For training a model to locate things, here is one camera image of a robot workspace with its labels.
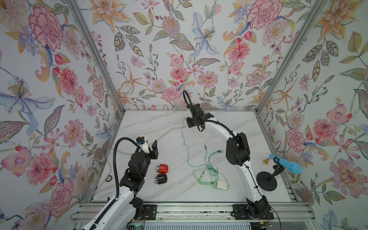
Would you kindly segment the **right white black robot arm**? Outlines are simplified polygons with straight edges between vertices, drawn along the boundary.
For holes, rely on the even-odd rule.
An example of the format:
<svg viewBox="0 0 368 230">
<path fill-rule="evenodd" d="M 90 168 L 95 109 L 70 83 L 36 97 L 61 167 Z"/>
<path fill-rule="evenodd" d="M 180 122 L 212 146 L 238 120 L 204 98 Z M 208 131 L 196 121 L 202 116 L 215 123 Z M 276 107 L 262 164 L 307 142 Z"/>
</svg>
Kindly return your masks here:
<svg viewBox="0 0 368 230">
<path fill-rule="evenodd" d="M 197 127 L 200 132 L 209 130 L 226 144 L 226 159 L 234 165 L 238 171 L 245 189 L 248 216 L 259 219 L 271 207 L 266 196 L 261 192 L 261 187 L 256 181 L 256 176 L 251 167 L 250 147 L 244 133 L 235 133 L 223 123 L 215 119 L 211 113 L 202 110 L 200 104 L 193 104 L 189 93 L 184 90 L 183 98 L 186 109 L 191 116 L 186 118 L 188 128 Z"/>
</svg>

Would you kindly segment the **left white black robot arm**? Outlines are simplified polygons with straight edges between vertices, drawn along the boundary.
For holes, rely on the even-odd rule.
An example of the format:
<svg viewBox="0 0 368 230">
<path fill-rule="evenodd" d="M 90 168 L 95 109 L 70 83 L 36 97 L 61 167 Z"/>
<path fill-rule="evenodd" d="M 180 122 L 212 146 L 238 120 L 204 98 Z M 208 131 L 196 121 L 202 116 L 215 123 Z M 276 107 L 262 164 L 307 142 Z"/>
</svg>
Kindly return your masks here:
<svg viewBox="0 0 368 230">
<path fill-rule="evenodd" d="M 132 143 L 136 150 L 131 155 L 124 176 L 119 179 L 117 149 L 122 141 Z M 145 183 L 145 176 L 151 160 L 158 159 L 157 144 L 158 142 L 155 140 L 149 146 L 144 136 L 137 137 L 135 141 L 127 137 L 117 140 L 112 160 L 116 192 L 99 213 L 82 227 L 83 230 L 122 230 L 126 229 L 134 220 L 142 217 L 143 200 L 137 197 L 137 193 Z"/>
</svg>

